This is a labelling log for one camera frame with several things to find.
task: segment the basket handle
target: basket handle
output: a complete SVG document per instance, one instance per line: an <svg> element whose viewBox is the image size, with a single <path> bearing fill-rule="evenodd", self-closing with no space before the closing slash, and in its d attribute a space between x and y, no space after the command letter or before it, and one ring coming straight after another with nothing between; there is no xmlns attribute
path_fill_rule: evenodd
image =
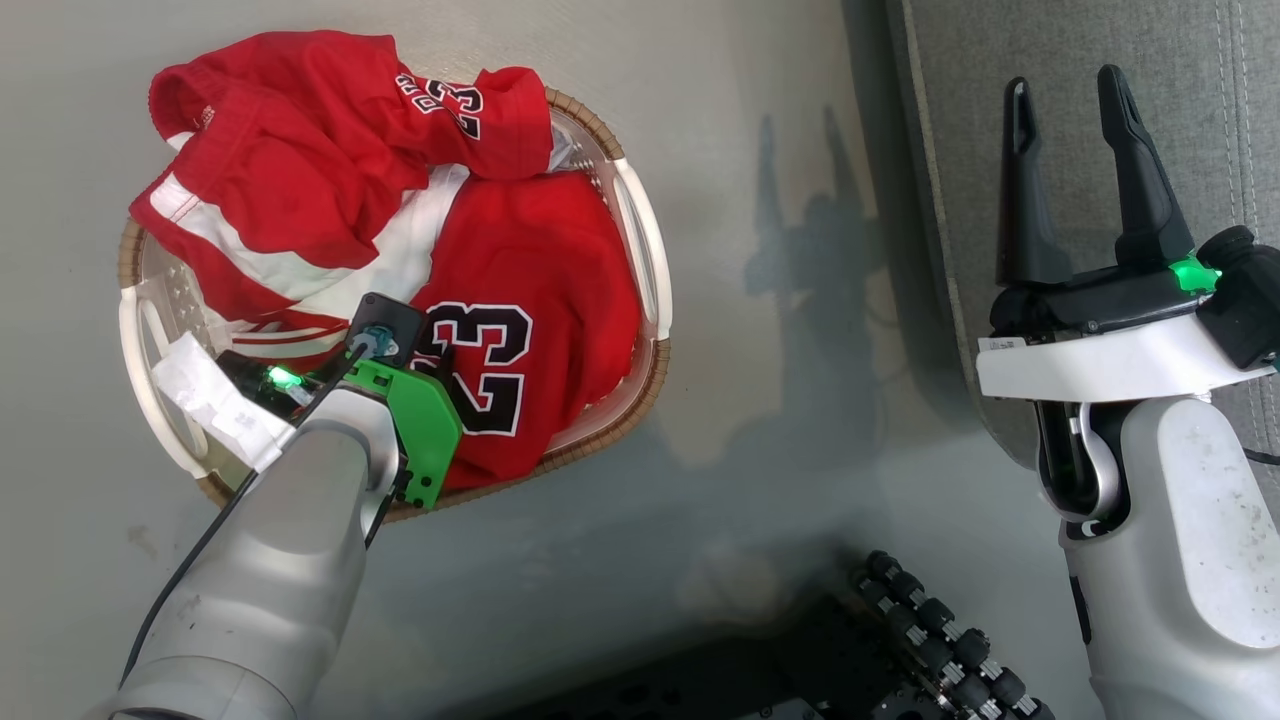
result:
<svg viewBox="0 0 1280 720"><path fill-rule="evenodd" d="M183 470L191 473L192 477L197 479L204 478L210 470L201 464L200 457L196 457L196 454L178 437L178 433L169 423L169 418L165 415L164 405L160 402L155 384L151 382L151 368L147 364L140 323L140 318L143 315L146 316L147 329L151 332L156 348L161 354L166 352L169 338L164 333L164 325L160 324L160 316L156 314L155 305L150 300L140 299L137 287L122 288L119 309L120 347L124 351L124 369L129 373L129 384L133 386L133 396L138 398L142 415L147 419L151 432L155 433L156 439L160 441L169 457L173 457L173 461ZM198 425L195 425L189 418L187 418L187 427L189 428L191 437L201 446L200 456L204 457L209 452L209 441L205 438L205 432Z"/></svg>
<svg viewBox="0 0 1280 720"><path fill-rule="evenodd" d="M649 204L649 195L640 183L640 177L636 176L627 159L618 158L613 160L613 169L617 172L613 190L618 200L626 204L631 219L635 220L634 223L626 223L627 234L630 236L634 231L640 236L640 242L634 242L631 237L627 240L636 246L636 250L644 254L645 263L648 264L648 272L639 273L649 286L648 288L641 288L641 297L646 300L652 299L654 305L654 323L658 327L658 340L667 340L671 336L673 301L671 297L671 269L667 266L667 249L662 243L662 231L658 229L658 218L653 214L653 205Z"/></svg>

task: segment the gray floor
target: gray floor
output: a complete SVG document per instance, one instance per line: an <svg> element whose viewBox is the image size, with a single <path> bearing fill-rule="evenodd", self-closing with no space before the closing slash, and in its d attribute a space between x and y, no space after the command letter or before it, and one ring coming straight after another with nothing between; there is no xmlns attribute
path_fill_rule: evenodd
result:
<svg viewBox="0 0 1280 720"><path fill-rule="evenodd" d="M529 64L588 101L649 188L677 313L632 437L383 532L312 717L474 716L767 621L870 547L989 630L1059 717L1098 715L1053 516L955 379L877 3L0 13L0 717L74 717L109 693L214 515L151 438L118 348L116 236L168 156L147 81L312 27L394 33L444 77Z"/></svg>

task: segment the white plastic basket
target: white plastic basket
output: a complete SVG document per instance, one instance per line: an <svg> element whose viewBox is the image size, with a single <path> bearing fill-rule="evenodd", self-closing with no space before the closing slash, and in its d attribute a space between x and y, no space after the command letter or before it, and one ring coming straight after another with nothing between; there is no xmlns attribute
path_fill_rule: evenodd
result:
<svg viewBox="0 0 1280 720"><path fill-rule="evenodd" d="M570 428L552 438L550 447L530 477L586 457L631 432L658 398L671 357L671 275L662 233L644 186L627 163L622 146L595 113L550 88L547 90L547 101L552 122L573 141L570 164L591 176L627 243L644 322L636 337L631 373L604 400L588 407ZM196 478L210 500L224 505L248 469L160 393L151 368L168 354L169 343L186 332L195 334L214 356L227 350L229 341L206 324L200 287L191 269L132 219L120 238L118 269L120 343L142 414L174 462ZM458 505L512 484L458 493L445 491L435 509ZM388 514L388 520L420 512L401 505Z"/></svg>

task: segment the black cable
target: black cable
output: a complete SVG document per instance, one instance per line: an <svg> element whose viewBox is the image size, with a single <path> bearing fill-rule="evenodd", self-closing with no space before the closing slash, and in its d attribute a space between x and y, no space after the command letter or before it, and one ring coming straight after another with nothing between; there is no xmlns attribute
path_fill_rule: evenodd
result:
<svg viewBox="0 0 1280 720"><path fill-rule="evenodd" d="M1263 465L1280 465L1280 455L1271 455L1270 452L1262 452L1261 450L1244 448L1244 456L1254 462L1262 462Z"/></svg>
<svg viewBox="0 0 1280 720"><path fill-rule="evenodd" d="M408 482L413 475L407 470L401 470L396 475L396 480L392 483L390 492L383 498L383 502L378 506L378 512L374 514L374 521L369 525L369 534L365 536L365 550L374 544L374 537L378 536L378 528L383 527L383 520L387 518L387 511L390 510L392 501L397 497L403 497L404 488L408 487Z"/></svg>
<svg viewBox="0 0 1280 720"><path fill-rule="evenodd" d="M325 384L320 389L316 391L315 396L311 398L311 404L302 410L301 415L298 415L296 427L301 427L302 423L307 418L310 418L312 413L315 413L315 409L320 406L320 401L323 401L325 396L328 396L330 392L333 392L333 388L338 387L338 383L340 383L342 379L347 377L347 373L349 373L351 369L356 366L356 363L360 361L361 356L367 348L369 346L366 345L358 345L356 350L352 351L351 357L343 360L343 363L338 365L338 372L332 378L329 378L329 380L325 382ZM164 607L165 601L168 601L169 596L173 594L173 589L178 587L179 582L182 582L183 575L187 574L187 570L189 570L192 564L196 562L196 559L200 557L200 553L205 550L205 546L209 544L209 541L214 539L214 536L218 533L219 528L221 528L223 523L227 521L227 518L230 516L232 510L236 510L236 506L239 505L241 498L244 497L244 495L248 492L250 486L252 486L255 480L257 480L257 470L252 470L250 471L248 475L244 477L244 482L241 483L239 489L237 489L236 495L233 495L232 498L227 501L227 505L223 507L221 512L219 512L218 516L214 518L214 521L210 523L207 528L205 528L205 533L200 536L198 541L196 541L196 546L191 548L191 552L187 553L187 557L182 559L182 562L178 564L178 568L173 571L173 575L169 577L169 582L165 583L164 588L160 591L160 594L156 596L155 602L151 603L151 610L147 611L146 619L142 620L142 626L138 628L137 637L133 638L133 647L129 648L129 659L124 662L124 674L120 675L120 684L116 685L116 689L124 687L124 680L129 678L129 673L133 671L133 666L138 662L138 655L142 653L142 644L146 642L147 633L151 632L151 625L152 623L155 623L156 616L160 615L160 609Z"/></svg>

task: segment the printed number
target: printed number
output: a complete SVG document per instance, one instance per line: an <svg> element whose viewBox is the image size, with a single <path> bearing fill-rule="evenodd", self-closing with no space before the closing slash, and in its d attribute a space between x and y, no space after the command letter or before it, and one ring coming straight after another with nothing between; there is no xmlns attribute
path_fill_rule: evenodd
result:
<svg viewBox="0 0 1280 720"><path fill-rule="evenodd" d="M396 76L396 85L401 92L410 96L410 101L424 115L430 115L436 110L447 110L453 115L454 122L462 128L462 133L471 140L480 140L480 118L476 117L484 110L484 95L470 85L452 85L444 81L428 81L424 91L417 86L413 76L401 73ZM444 99L449 97L457 105L457 110L449 108Z"/></svg>
<svg viewBox="0 0 1280 720"><path fill-rule="evenodd" d="M422 336L419 357L413 360L416 369L421 369L419 363L434 366L449 345L488 347L485 368L509 366L529 352L534 329L532 318L517 305L440 302L428 310L428 320L430 329ZM516 434L525 397L522 373L483 373L475 391L458 373L453 373L453 379L457 382L449 386L449 400L466 434Z"/></svg>

